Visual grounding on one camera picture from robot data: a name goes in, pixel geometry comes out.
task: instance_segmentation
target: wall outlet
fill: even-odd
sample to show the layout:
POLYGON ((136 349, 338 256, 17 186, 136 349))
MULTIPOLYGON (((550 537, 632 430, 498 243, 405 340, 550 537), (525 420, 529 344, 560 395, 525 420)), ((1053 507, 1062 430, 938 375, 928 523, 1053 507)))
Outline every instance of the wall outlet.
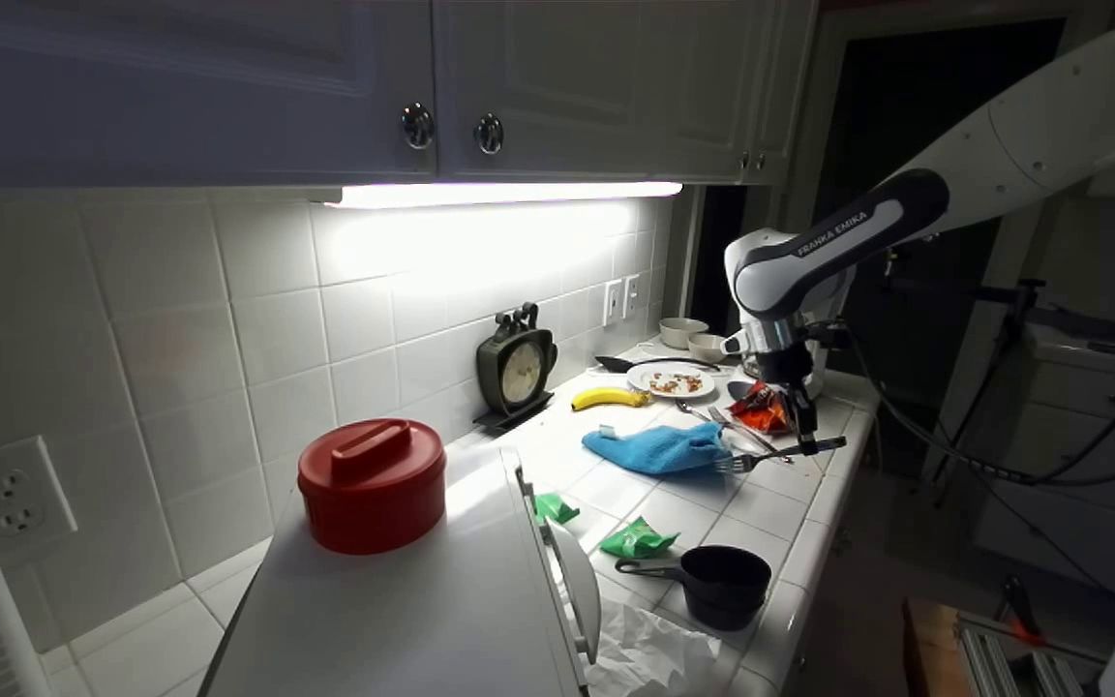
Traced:
POLYGON ((0 448, 0 560, 19 560, 74 533, 79 518, 43 438, 0 448))
POLYGON ((622 320, 636 314, 638 306, 638 275, 622 278, 622 320))
POLYGON ((601 289, 601 327, 610 327, 622 319, 622 282, 607 278, 601 289))

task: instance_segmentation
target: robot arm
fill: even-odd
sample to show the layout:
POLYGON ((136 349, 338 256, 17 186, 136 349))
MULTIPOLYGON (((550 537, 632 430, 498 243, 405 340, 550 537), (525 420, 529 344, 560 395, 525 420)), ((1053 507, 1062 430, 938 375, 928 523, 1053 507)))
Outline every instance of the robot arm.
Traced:
POLYGON ((818 230, 774 243, 746 234, 725 251, 742 353, 781 393, 796 447, 814 448, 814 360, 795 320, 820 278, 914 235, 942 235, 1115 167, 1115 30, 1011 85, 888 182, 818 230))

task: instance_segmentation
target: fluorescent light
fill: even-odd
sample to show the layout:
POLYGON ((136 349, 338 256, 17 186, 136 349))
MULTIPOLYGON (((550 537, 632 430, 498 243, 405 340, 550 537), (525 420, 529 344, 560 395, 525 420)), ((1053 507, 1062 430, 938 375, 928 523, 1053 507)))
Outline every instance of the fluorescent light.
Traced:
POLYGON ((333 208, 430 208, 502 200, 591 200, 591 196, 675 196, 681 182, 422 182, 422 186, 339 186, 333 208))

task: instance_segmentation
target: green object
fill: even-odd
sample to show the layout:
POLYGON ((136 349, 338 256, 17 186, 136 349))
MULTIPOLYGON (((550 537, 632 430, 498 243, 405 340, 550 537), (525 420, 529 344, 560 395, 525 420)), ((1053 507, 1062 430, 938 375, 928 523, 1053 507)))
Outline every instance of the green object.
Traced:
POLYGON ((533 523, 559 523, 559 527, 564 527, 573 515, 582 515, 560 496, 533 496, 529 511, 533 511, 533 523))
POLYGON ((649 523, 638 515, 622 531, 601 537, 601 550, 607 557, 638 560, 638 557, 663 557, 675 546, 676 533, 657 533, 649 523))

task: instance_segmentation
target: blue cloth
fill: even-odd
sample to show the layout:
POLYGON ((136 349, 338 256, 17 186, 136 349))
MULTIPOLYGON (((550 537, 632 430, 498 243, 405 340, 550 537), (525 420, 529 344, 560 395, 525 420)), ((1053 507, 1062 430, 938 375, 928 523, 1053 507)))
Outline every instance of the blue cloth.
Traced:
POLYGON ((692 430, 656 426, 632 438, 598 430, 583 434, 583 448, 632 471, 676 478, 715 469, 721 430, 709 421, 692 430))

